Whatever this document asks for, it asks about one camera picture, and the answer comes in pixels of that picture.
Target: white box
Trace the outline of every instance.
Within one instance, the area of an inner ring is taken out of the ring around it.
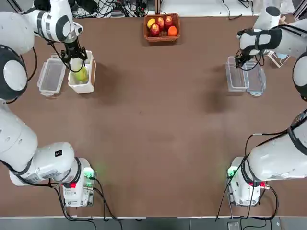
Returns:
[[[68,85],[75,90],[76,93],[91,93],[94,92],[95,87],[95,74],[96,74],[96,62],[93,58],[91,51],[86,51],[87,60],[85,60],[85,68],[88,73],[88,82],[86,84],[80,84],[79,81],[73,76],[73,72],[69,71]]]

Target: plastic container lid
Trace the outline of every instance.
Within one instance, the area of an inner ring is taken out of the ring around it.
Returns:
[[[65,75],[65,65],[58,58],[50,58],[43,64],[37,86],[44,96],[52,96],[60,92]]]
[[[249,87],[248,77],[245,72],[236,68],[235,57],[228,57],[226,63],[228,90],[230,92],[244,92]]]

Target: green indicator light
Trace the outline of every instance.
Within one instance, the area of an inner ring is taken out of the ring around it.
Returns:
[[[238,167],[236,167],[236,166],[231,166],[231,167],[228,169],[228,176],[229,176],[229,177],[234,176],[235,171],[236,171],[237,169],[238,169]]]
[[[92,168],[84,168],[84,176],[85,177],[93,177],[94,170]]]

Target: clear plastic container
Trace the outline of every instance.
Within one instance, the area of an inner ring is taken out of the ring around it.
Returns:
[[[244,92],[249,87],[248,77],[245,72],[236,68],[235,57],[228,57],[226,63],[228,90],[230,92]]]
[[[246,68],[250,69],[256,65],[255,61],[248,61]],[[264,71],[260,65],[257,65],[250,71],[246,71],[249,81],[249,87],[246,92],[253,96],[261,96],[266,88],[266,77]]]
[[[256,65],[255,61],[248,61],[243,69],[251,69]],[[226,63],[226,75],[228,90],[230,92],[248,92],[253,96],[261,96],[266,88],[266,77],[260,65],[250,71],[236,68],[234,57],[229,57]]]
[[[52,96],[60,92],[65,75],[65,65],[58,58],[50,58],[43,64],[37,86],[44,96]]]

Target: red apple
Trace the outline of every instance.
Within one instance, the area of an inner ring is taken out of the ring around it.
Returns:
[[[158,24],[158,26],[160,27],[160,30],[163,30],[163,29],[164,29],[164,19],[163,19],[163,18],[158,17],[158,19],[157,19],[157,24]]]
[[[168,29],[170,26],[172,26],[173,25],[172,16],[167,16],[164,24],[165,24],[166,29]]]
[[[152,24],[152,26],[150,27],[150,35],[152,37],[156,37],[158,36],[160,33],[160,27],[158,26],[157,23]]]

